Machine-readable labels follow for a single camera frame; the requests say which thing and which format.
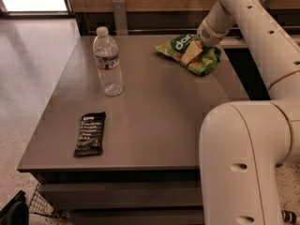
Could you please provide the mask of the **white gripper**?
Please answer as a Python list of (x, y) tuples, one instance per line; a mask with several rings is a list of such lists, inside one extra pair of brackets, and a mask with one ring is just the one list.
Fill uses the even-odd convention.
[[(215, 24), (210, 24), (207, 19), (204, 19), (197, 29), (199, 40), (205, 47), (217, 45), (228, 32), (228, 27), (217, 27)], [(203, 51), (203, 46), (199, 40), (193, 40), (188, 45), (186, 52), (181, 58), (181, 63), (184, 66), (187, 66)]]

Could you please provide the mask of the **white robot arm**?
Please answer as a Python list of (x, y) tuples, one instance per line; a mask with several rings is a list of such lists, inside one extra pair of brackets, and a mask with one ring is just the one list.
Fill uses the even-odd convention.
[(262, 2), (217, 0), (197, 31), (214, 46), (237, 25), (269, 94), (219, 105), (202, 122), (205, 225), (283, 225), (276, 166), (299, 157), (300, 48)]

